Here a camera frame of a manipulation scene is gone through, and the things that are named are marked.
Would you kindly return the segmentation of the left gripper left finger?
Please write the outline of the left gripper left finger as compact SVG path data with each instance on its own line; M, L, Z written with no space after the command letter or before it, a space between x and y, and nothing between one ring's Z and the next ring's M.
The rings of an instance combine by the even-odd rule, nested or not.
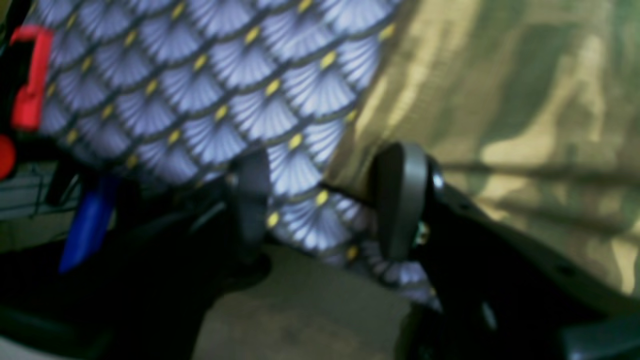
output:
M66 272L64 244L1 255L1 338L73 360L189 360L217 297L269 271L266 150L220 178L141 205L135 227Z

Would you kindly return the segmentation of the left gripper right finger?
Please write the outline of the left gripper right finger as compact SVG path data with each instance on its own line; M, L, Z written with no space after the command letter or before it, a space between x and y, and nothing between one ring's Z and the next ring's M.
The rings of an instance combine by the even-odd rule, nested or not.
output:
M418 262L441 311L409 331L404 360L637 360L639 301L490 219L415 143L374 157L383 257Z

